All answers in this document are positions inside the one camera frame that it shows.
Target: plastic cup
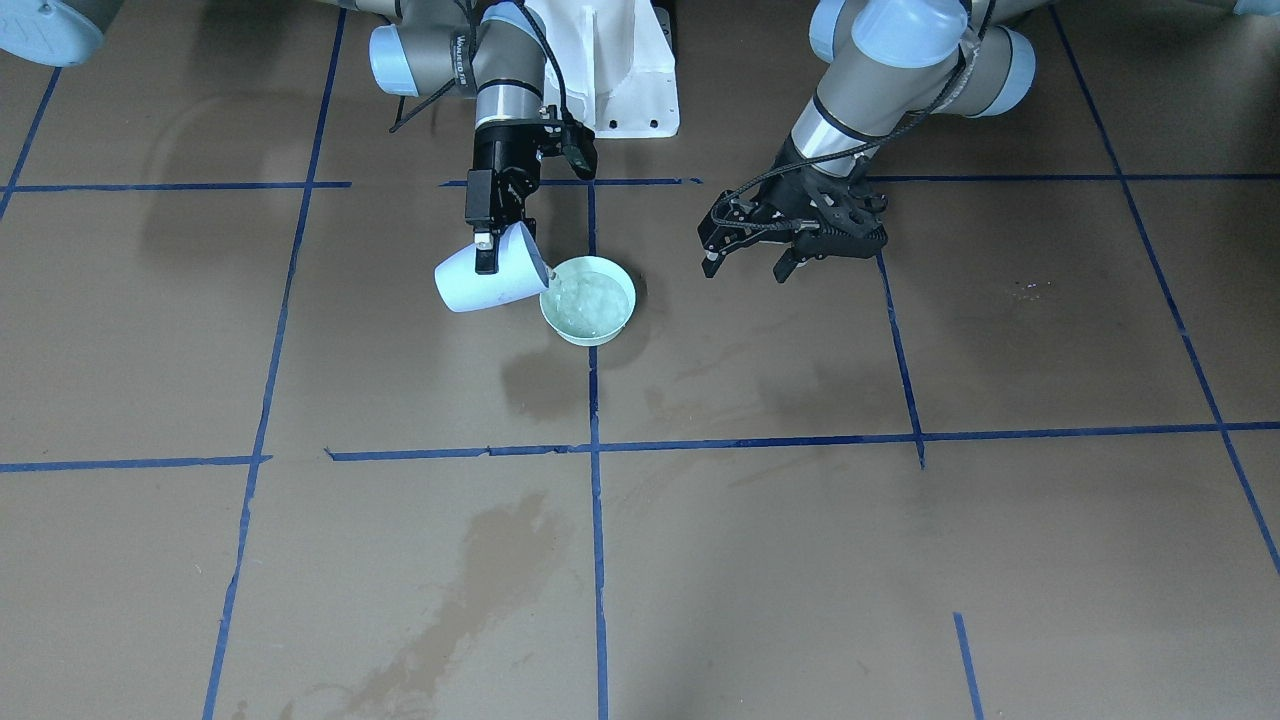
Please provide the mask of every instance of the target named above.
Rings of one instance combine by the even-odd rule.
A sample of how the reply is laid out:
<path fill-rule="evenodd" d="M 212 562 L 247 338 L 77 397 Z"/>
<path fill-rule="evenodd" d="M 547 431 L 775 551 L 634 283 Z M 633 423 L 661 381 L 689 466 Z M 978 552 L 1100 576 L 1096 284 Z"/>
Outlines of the plastic cup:
<path fill-rule="evenodd" d="M 454 313 L 497 307 L 545 292 L 550 278 L 525 223 L 498 240 L 498 273 L 476 274 L 476 247 L 468 245 L 435 268 L 435 287 Z"/>
<path fill-rule="evenodd" d="M 614 322 L 612 327 L 603 327 L 598 323 L 605 319 L 594 316 L 591 307 L 586 307 L 585 313 L 579 314 L 573 309 L 556 306 L 553 290 L 552 292 L 544 292 L 541 297 L 538 299 L 538 304 L 543 310 L 543 318 L 547 319 L 547 324 L 549 324 L 562 338 L 581 347 L 595 347 L 618 337 L 618 333 L 621 333 L 622 328 L 626 327 L 628 320 L 631 320 L 631 315 L 636 309 L 636 286 L 631 282 L 631 275 L 628 275 L 627 272 L 623 270 L 617 263 L 594 256 L 566 260 L 556 266 L 554 273 L 556 279 L 553 283 L 571 279 L 576 275 L 581 275 L 582 273 L 599 273 L 600 275 L 616 282 L 626 296 L 626 314 L 621 323 Z"/>

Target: grid line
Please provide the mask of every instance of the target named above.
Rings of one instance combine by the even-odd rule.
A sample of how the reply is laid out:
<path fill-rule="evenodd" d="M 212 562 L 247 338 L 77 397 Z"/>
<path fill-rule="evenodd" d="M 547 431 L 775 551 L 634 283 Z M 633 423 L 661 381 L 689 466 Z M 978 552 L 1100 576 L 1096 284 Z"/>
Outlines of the grid line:
<path fill-rule="evenodd" d="M 198 468 L 201 465 L 251 465 L 266 462 L 270 455 L 229 455 L 220 457 L 141 457 L 133 460 L 51 460 L 47 462 L 0 462 L 0 474 L 63 473 L 72 470 L 136 470 L 145 468 Z"/>
<path fill-rule="evenodd" d="M 974 720 L 984 720 L 982 711 L 982 693 L 978 692 L 978 674 L 973 669 L 973 652 L 969 650 L 969 632 L 964 626 L 964 615 L 951 614 L 956 625 L 956 642 L 960 643 L 960 660 L 964 662 L 964 675 L 969 685 L 969 703 L 973 705 Z"/>
<path fill-rule="evenodd" d="M 316 119 L 315 138 L 311 143 L 311 164 L 307 169 L 306 187 L 302 191 L 302 204 L 298 209 L 298 224 L 293 234 L 293 250 L 289 255 L 289 269 L 284 279 L 284 292 L 280 300 L 280 314 L 275 327 L 275 343 L 271 348 L 271 361 L 266 373 L 266 387 L 262 392 L 262 415 L 259 419 L 257 433 L 253 438 L 253 461 L 248 466 L 248 477 L 244 482 L 244 501 L 241 506 L 239 537 L 236 546 L 236 570 L 227 584 L 227 594 L 223 600 L 221 619 L 218 624 L 218 642 L 214 646 L 214 661 L 209 673 L 209 688 L 205 692 L 204 720 L 214 720 L 214 708 L 218 702 L 218 687 L 221 682 L 223 661 L 227 656 L 227 641 L 230 634 L 232 616 L 236 609 L 236 594 L 239 588 L 241 569 L 244 562 L 244 546 L 248 541 L 250 505 L 257 489 L 259 470 L 262 464 L 262 448 L 266 445 L 266 428 L 271 418 L 271 401 L 275 395 L 275 379 L 280 369 L 280 354 L 284 350 L 284 333 L 289 319 L 289 297 L 293 292 L 293 279 L 298 269 L 298 254 L 302 250 L 302 238 L 306 234 L 307 215 L 311 210 L 311 193 L 315 188 L 316 169 L 320 165 L 320 147 L 324 142 L 325 123 L 329 117 L 329 102 L 333 99 L 334 78 L 338 74 L 338 60 L 342 51 L 342 36 L 347 23 L 347 10 L 338 12 L 337 29 L 334 31 L 333 50 L 329 56 L 329 74 L 325 79 L 324 96 L 320 100 L 320 113 Z"/>
<path fill-rule="evenodd" d="M 1280 420 L 1254 423 L 1226 423 L 1231 432 L 1275 432 L 1280 430 Z M 1219 433 L 1215 423 L 1193 423 L 1176 425 L 1117 425 L 1096 428 L 1037 428 L 1009 430 L 959 430 L 945 433 L 920 433 L 924 442 L 980 442 L 1015 439 L 1055 439 L 1055 438 L 1106 438 L 1130 436 L 1165 434 L 1203 434 Z M 717 438 L 717 439 L 672 439 L 672 441 L 632 441 L 600 442 L 598 445 L 516 445 L 460 447 L 439 450 L 380 450 L 380 451 L 333 451 L 325 448 L 329 460 L 334 462 L 385 462 L 398 460 L 438 460 L 445 457 L 507 457 L 512 455 L 585 455 L 599 452 L 650 452 L 673 450 L 737 450 L 762 447 L 836 447 L 849 445 L 905 445 L 916 442 L 915 433 L 884 433 L 861 436 L 805 436 L 805 437 L 759 437 L 759 438 Z"/>
<path fill-rule="evenodd" d="M 1089 113 L 1093 115 L 1094 124 L 1097 124 L 1102 145 L 1106 147 L 1107 156 L 1111 158 L 1116 178 L 1120 181 L 1120 188 L 1124 191 L 1125 201 L 1129 204 L 1129 213 L 1133 215 L 1134 224 L 1138 227 L 1138 234 L 1142 238 L 1143 249 L 1147 251 L 1147 259 L 1151 261 L 1151 268 L 1156 274 L 1156 281 L 1160 283 L 1160 290 L 1165 295 L 1165 304 L 1169 306 L 1169 313 L 1172 315 L 1174 323 L 1178 325 L 1178 333 L 1183 338 L 1187 357 L 1190 360 L 1192 368 L 1196 370 L 1196 378 L 1199 380 L 1201 389 L 1204 393 L 1204 401 L 1208 402 L 1210 411 L 1213 414 L 1213 423 L 1222 436 L 1222 445 L 1226 447 L 1228 459 L 1231 461 L 1231 468 L 1235 470 L 1236 479 L 1240 483 L 1240 489 L 1244 492 L 1244 497 L 1249 503 L 1249 510 L 1253 512 L 1253 520 L 1257 523 L 1258 533 L 1262 536 L 1262 542 L 1266 546 L 1267 553 L 1271 556 L 1271 564 L 1276 573 L 1280 574 L 1280 552 L 1276 551 L 1276 543 L 1271 537 L 1271 529 L 1267 525 L 1266 516 L 1262 514 L 1262 507 L 1258 505 L 1257 496 L 1253 493 L 1253 486 L 1249 483 L 1249 478 L 1244 473 L 1244 465 L 1240 462 L 1240 457 L 1235 451 L 1235 443 L 1231 442 L 1231 433 L 1222 419 L 1222 413 L 1217 406 L 1217 400 L 1213 397 L 1212 388 L 1210 388 L 1208 375 L 1204 374 L 1204 368 L 1201 365 L 1199 356 L 1196 352 L 1196 345 L 1192 342 L 1190 333 L 1187 331 L 1187 323 L 1183 320 L 1183 314 L 1178 309 L 1176 300 L 1174 300 L 1174 293 L 1169 287 L 1169 279 L 1165 277 L 1165 270 L 1160 265 L 1160 259 L 1156 255 L 1156 247 L 1152 245 L 1151 236 L 1147 233 L 1147 225 L 1142 219 L 1142 213 L 1138 210 L 1138 204 L 1133 197 L 1133 190 L 1129 187 L 1129 181 L 1125 178 L 1124 169 L 1120 165 L 1120 158 L 1116 155 L 1115 146 L 1111 143 L 1111 136 L 1107 133 L 1106 124 L 1102 122 L 1102 114 L 1098 111 L 1098 106 L 1093 100 L 1093 94 L 1089 91 L 1089 85 L 1084 79 L 1084 72 L 1080 69 L 1080 63 L 1076 60 L 1075 51 L 1071 49 L 1071 41 L 1066 36 L 1066 28 L 1062 26 L 1062 19 L 1057 14 L 1057 8 L 1050 6 L 1048 12 L 1053 19 L 1053 27 L 1057 28 L 1059 38 L 1062 41 L 1062 47 L 1066 50 L 1068 60 L 1071 63 L 1071 69 L 1080 86 L 1080 92 L 1084 95 L 1084 100 L 1089 106 Z"/>
<path fill-rule="evenodd" d="M 595 181 L 586 186 L 586 252 L 598 254 Z M 586 351 L 588 421 L 591 428 L 591 552 L 595 570 L 595 693 L 596 717 L 609 720 L 609 642 L 604 621 L 604 505 L 600 479 L 600 352 Z"/>
<path fill-rule="evenodd" d="M 54 90 L 58 87 L 58 78 L 63 77 L 61 68 L 54 68 L 54 72 L 49 76 L 49 85 L 45 86 L 45 95 L 40 99 L 40 106 L 36 108 L 36 115 L 31 119 L 31 128 L 27 129 L 27 138 L 22 143 L 22 151 L 18 152 L 18 160 L 13 165 L 13 173 L 9 176 L 9 182 L 5 184 L 4 196 L 0 196 L 0 220 L 4 219 L 4 214 L 9 210 L 9 201 L 13 199 L 14 188 L 18 187 L 18 178 L 22 177 L 22 169 L 27 165 L 27 156 L 31 155 L 31 146 L 36 142 L 36 132 L 40 131 L 40 123 L 45 119 L 45 110 L 49 109 L 49 100 L 54 96 Z"/>
<path fill-rule="evenodd" d="M 175 192 L 220 190 L 330 190 L 348 188 L 351 182 L 177 182 L 148 184 L 19 184 L 14 192 Z"/>
<path fill-rule="evenodd" d="M 884 266 L 884 255 L 876 255 L 876 266 L 879 269 L 881 282 L 884 284 L 884 305 L 888 311 L 888 327 L 893 333 L 893 352 L 897 355 L 897 369 L 902 375 L 902 396 L 906 400 L 906 414 L 911 419 L 911 433 L 915 436 L 915 454 L 920 459 L 920 469 L 924 469 L 924 432 L 920 429 L 920 414 L 915 407 L 915 391 L 911 389 L 911 373 L 906 368 L 906 351 L 902 347 L 902 332 L 897 325 L 897 309 L 893 306 L 893 291 L 888 283 L 888 269 Z"/>

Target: blue tape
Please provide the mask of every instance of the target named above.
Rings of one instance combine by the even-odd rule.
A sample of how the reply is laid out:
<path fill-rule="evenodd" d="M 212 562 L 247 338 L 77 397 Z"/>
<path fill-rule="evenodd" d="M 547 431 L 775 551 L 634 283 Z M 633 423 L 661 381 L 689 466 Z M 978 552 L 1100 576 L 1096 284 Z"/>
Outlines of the blue tape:
<path fill-rule="evenodd" d="M 950 433 L 924 433 L 925 442 L 965 442 L 982 439 L 1034 439 L 1066 437 L 1160 436 L 1180 433 L 1216 433 L 1212 423 L 1185 425 L 1128 425 L 1102 428 L 1044 428 L 1033 430 L 974 430 Z"/>
<path fill-rule="evenodd" d="M 595 188 L 588 197 L 594 199 Z M 595 234 L 595 205 L 591 204 L 589 217 L 590 234 Z M 600 366 L 599 348 L 588 351 L 588 402 L 591 423 L 591 528 L 593 552 L 595 556 L 595 688 L 599 720 L 609 719 L 609 643 L 604 621 L 604 507 L 600 500 Z"/>
<path fill-rule="evenodd" d="M 338 74 L 338 56 L 342 50 L 342 35 L 347 22 L 347 10 L 338 13 L 338 28 L 334 31 L 333 51 L 329 56 L 329 74 L 325 79 L 324 97 L 320 101 L 320 115 L 316 119 L 315 138 L 311 143 L 311 165 L 307 170 L 307 187 L 302 192 L 302 206 L 298 209 L 298 225 L 293 234 L 293 251 L 289 256 L 289 270 L 284 279 L 284 293 L 280 300 L 280 315 L 275 325 L 275 343 L 271 347 L 271 363 L 266 373 L 266 387 L 262 392 L 262 415 L 259 419 L 257 434 L 253 438 L 253 456 L 260 457 L 266 445 L 266 427 L 271 416 L 271 401 L 275 396 L 275 379 L 280 369 L 280 352 L 284 350 L 284 331 L 289 319 L 289 296 L 293 292 L 293 277 L 298 269 L 298 252 L 302 249 L 302 237 L 306 233 L 307 214 L 311 210 L 312 183 L 316 177 L 316 168 L 320 164 L 320 147 L 324 141 L 325 123 L 329 117 L 329 104 L 333 100 L 333 83 Z M 244 562 L 244 544 L 248 541 L 250 505 L 257 491 L 257 475 L 261 462 L 251 462 L 248 478 L 244 482 L 244 502 L 241 506 L 239 537 L 236 546 L 236 570 L 230 583 L 227 584 L 227 594 L 223 598 L 223 615 L 218 625 L 218 643 L 214 647 L 214 664 L 209 673 L 209 688 L 205 692 L 204 720 L 214 720 L 214 708 L 218 702 L 218 685 L 223 675 L 223 661 L 227 657 L 227 639 L 230 634 L 232 616 L 236 610 L 236 593 L 239 588 L 241 568 Z"/>
<path fill-rule="evenodd" d="M 973 705 L 974 720 L 986 720 L 982 712 L 982 693 L 978 692 L 978 674 L 973 670 L 973 653 L 969 651 L 969 633 L 964 628 L 964 615 L 951 614 L 956 624 L 956 641 L 960 643 L 960 659 L 964 661 L 964 675 L 969 683 L 969 703 Z"/>
<path fill-rule="evenodd" d="M 591 451 L 588 445 L 518 445 L 511 447 L 457 447 L 447 450 L 385 450 L 374 452 L 334 452 L 324 450 L 334 462 L 375 462 L 388 460 L 442 460 L 447 457 L 504 457 L 515 455 L 577 455 Z"/>
<path fill-rule="evenodd" d="M 1244 430 L 1280 430 L 1280 421 L 1262 421 L 1262 423 L 1228 423 L 1226 429 L 1234 432 Z"/>
<path fill-rule="evenodd" d="M 914 443 L 915 433 L 881 436 L 827 436 L 741 439 L 677 439 L 657 442 L 602 442 L 600 452 L 650 452 L 667 450 L 733 450 L 749 447 L 828 447 L 841 445 Z"/>
<path fill-rule="evenodd" d="M 1280 181 L 1280 173 L 1157 173 L 1157 174 L 1126 174 L 1129 181 Z"/>
<path fill-rule="evenodd" d="M 257 457 L 259 462 L 270 455 Z M 227 457 L 146 457 L 141 460 L 68 460 L 51 462 L 0 462 L 0 473 L 59 473 L 72 470 L 138 470 L 146 468 L 198 468 L 202 465 L 250 465 L 251 455 Z"/>
<path fill-rule="evenodd" d="M 701 181 L 692 179 L 695 184 L 701 184 Z M 543 187 L 588 187 L 588 186 L 671 186 L 671 184 L 685 184 L 681 178 L 599 178 L 594 181 L 580 181 L 580 179 L 544 179 L 540 182 Z M 465 179 L 452 179 L 442 182 L 440 187 L 466 187 L 467 181 Z"/>
<path fill-rule="evenodd" d="M 598 429 L 598 416 L 593 418 L 594 432 Z M 1280 421 L 1230 423 L 1228 429 L 1235 430 L 1280 430 Z M 773 438 L 723 438 L 723 439 L 672 439 L 672 441 L 632 441 L 600 442 L 593 445 L 524 445 L 511 447 L 460 447 L 442 450 L 385 450 L 372 452 L 333 452 L 325 450 L 334 462 L 371 462 L 388 460 L 434 460 L 445 457 L 484 457 L 506 455 L 585 455 L 594 451 L 612 452 L 653 452 L 677 450 L 733 450 L 758 447 L 835 447 L 845 445 L 900 445 L 924 442 L 978 442 L 998 439 L 1043 439 L 1043 438 L 1091 438 L 1123 436 L 1162 436 L 1217 433 L 1213 423 L 1192 423 L 1180 425 L 1116 425 L 1097 428 L 1042 428 L 1009 430 L 959 430 L 887 433 L 867 436 L 813 436 L 813 437 L 773 437 Z"/>
<path fill-rule="evenodd" d="M 175 192 L 215 190 L 305 190 L 301 182 L 183 182 L 152 184 L 22 184 L 14 192 Z M 351 182 L 315 182 L 316 190 L 348 188 Z"/>
<path fill-rule="evenodd" d="M 49 100 L 52 99 L 54 88 L 58 87 L 58 78 L 60 77 L 63 77 L 61 68 L 54 68 L 52 74 L 49 76 L 45 95 L 40 99 L 40 106 L 36 108 L 36 117 L 31 119 L 31 127 L 27 129 L 27 140 L 22 143 L 22 151 L 18 152 L 18 161 L 14 163 L 13 173 L 9 174 L 9 182 L 4 188 L 4 195 L 0 196 L 0 220 L 4 219 L 4 214 L 9 210 L 9 201 L 13 199 L 14 188 L 18 187 L 18 178 L 22 177 L 22 169 L 27 165 L 31 146 L 36 142 L 36 133 L 40 131 L 40 123 L 45 119 L 45 110 L 49 109 Z"/>
<path fill-rule="evenodd" d="M 598 228 L 595 225 L 595 183 L 586 186 L 586 254 L 596 254 L 596 237 Z M 591 357 L 594 361 L 595 348 L 591 348 Z M 593 442 L 599 442 L 600 438 L 594 438 Z"/>
<path fill-rule="evenodd" d="M 1115 176 L 996 174 L 996 176 L 868 176 L 870 182 L 1115 182 Z"/>
<path fill-rule="evenodd" d="M 884 284 L 884 305 L 888 307 L 888 327 L 893 333 L 893 352 L 897 354 L 897 369 L 902 374 L 902 395 L 906 397 L 906 414 L 911 419 L 911 432 L 915 434 L 915 452 L 920 457 L 920 469 L 924 469 L 924 433 L 920 430 L 920 414 L 915 409 L 915 392 L 911 389 L 911 373 L 906 369 L 906 351 L 902 350 L 902 333 L 897 327 L 897 309 L 893 307 L 893 291 L 888 284 L 888 269 L 884 266 L 884 256 L 876 256 L 876 266 L 879 268 L 881 282 Z"/>
<path fill-rule="evenodd" d="M 1196 378 L 1199 380 L 1201 391 L 1204 393 L 1204 401 L 1208 402 L 1210 411 L 1213 414 L 1213 423 L 1222 436 L 1222 445 L 1226 448 L 1228 457 L 1231 460 L 1231 466 L 1235 469 L 1240 489 L 1244 492 L 1244 497 L 1249 503 L 1249 510 L 1253 512 L 1253 520 L 1258 525 L 1258 533 L 1262 536 L 1262 542 L 1266 544 L 1267 552 L 1271 555 L 1271 564 L 1275 566 L 1276 574 L 1280 574 L 1280 551 L 1276 550 L 1275 539 L 1271 537 L 1271 528 L 1267 527 L 1266 518 L 1262 515 L 1262 509 L 1258 506 L 1249 478 L 1245 475 L 1244 466 L 1240 464 L 1240 459 L 1235 452 L 1235 443 L 1231 442 L 1230 429 L 1222 420 L 1222 413 L 1217 406 L 1217 400 L 1213 397 L 1213 391 L 1210 388 L 1208 377 L 1204 374 L 1204 368 L 1201 365 L 1199 356 L 1196 352 L 1196 346 L 1192 343 L 1190 333 L 1187 332 L 1187 323 L 1183 322 L 1183 314 L 1178 309 L 1178 302 L 1174 300 L 1172 291 L 1169 288 L 1169 281 L 1165 277 L 1165 270 L 1160 265 L 1160 258 L 1156 256 L 1156 249 L 1151 242 L 1151 236 L 1147 233 L 1147 225 L 1142 219 L 1142 213 L 1138 210 L 1138 202 L 1134 200 L 1133 191 L 1130 190 L 1129 182 L 1125 179 L 1124 170 L 1120 167 L 1120 158 L 1116 155 L 1115 146 L 1111 143 L 1107 128 L 1102 123 L 1102 114 L 1098 111 L 1098 106 L 1093 101 L 1093 94 L 1089 92 L 1089 85 L 1084 79 L 1084 72 L 1080 69 L 1080 63 L 1076 60 L 1075 51 L 1071 49 L 1071 41 L 1066 37 L 1066 28 L 1062 26 L 1062 19 L 1059 17 L 1056 8 L 1050 6 L 1048 10 L 1050 15 L 1053 18 L 1053 26 L 1057 28 L 1057 35 L 1062 41 L 1062 47 L 1066 50 L 1068 60 L 1071 63 L 1071 69 L 1075 72 L 1075 79 L 1080 85 L 1080 92 L 1084 95 L 1084 100 L 1089 106 L 1089 113 L 1093 115 L 1093 122 L 1098 128 L 1098 135 L 1102 136 L 1102 145 L 1106 147 L 1107 155 L 1111 158 L 1111 165 L 1115 168 L 1116 177 L 1120 179 L 1120 188 L 1124 191 L 1125 201 L 1129 204 L 1129 213 L 1133 215 L 1134 224 L 1138 225 L 1138 234 L 1142 237 L 1142 246 L 1147 251 L 1147 259 L 1151 261 L 1151 269 L 1156 273 L 1156 281 L 1160 283 L 1160 290 L 1165 293 L 1165 304 L 1169 306 L 1169 313 L 1174 318 L 1179 334 L 1181 334 L 1183 347 L 1187 350 L 1187 357 L 1190 360 L 1192 368 L 1196 370 Z"/>

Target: floor tile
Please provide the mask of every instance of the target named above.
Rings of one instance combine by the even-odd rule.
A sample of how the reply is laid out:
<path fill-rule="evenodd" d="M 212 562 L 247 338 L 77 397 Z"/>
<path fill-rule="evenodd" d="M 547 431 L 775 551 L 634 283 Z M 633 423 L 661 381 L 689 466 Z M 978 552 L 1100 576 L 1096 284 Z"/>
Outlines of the floor tile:
<path fill-rule="evenodd" d="M 337 15 L 302 0 L 125 3 L 102 50 L 59 79 L 23 181 L 306 179 Z"/>
<path fill-rule="evenodd" d="M 1274 18 L 1165 0 L 1076 0 L 1061 15 L 1125 172 L 1280 170 Z"/>
<path fill-rule="evenodd" d="M 1265 717 L 1280 578 L 1215 433 L 934 443 L 988 717 Z"/>
<path fill-rule="evenodd" d="M 884 258 L 925 430 L 1212 421 L 1119 184 L 895 201 Z"/>
<path fill-rule="evenodd" d="M 0 51 L 0 181 L 9 182 L 52 70 Z"/>
<path fill-rule="evenodd" d="M 19 193 L 0 461 L 244 455 L 300 191 Z"/>
<path fill-rule="evenodd" d="M 264 468 L 219 717 L 595 717 L 585 456 Z"/>
<path fill-rule="evenodd" d="M 200 717 L 244 471 L 3 475 L 6 716 Z"/>
<path fill-rule="evenodd" d="M 636 278 L 636 315 L 600 348 L 604 441 L 910 432 L 874 261 L 773 279 L 777 246 L 703 277 L 698 186 L 600 188 L 599 250 Z"/>
<path fill-rule="evenodd" d="M 603 459 L 630 717 L 1265 716 L 1276 575 L 1212 434 Z"/>
<path fill-rule="evenodd" d="M 965 717 L 910 445 L 602 460 L 614 720 Z"/>
<path fill-rule="evenodd" d="M 435 265 L 471 242 L 465 193 L 404 184 L 314 197 L 269 452 L 590 439 L 586 352 L 552 332 L 536 300 L 470 314 L 440 300 Z M 552 264 L 586 252 L 584 196 L 556 187 L 530 204 Z"/>
<path fill-rule="evenodd" d="M 1133 183 L 1170 290 L 1228 421 L 1280 419 L 1275 182 Z"/>

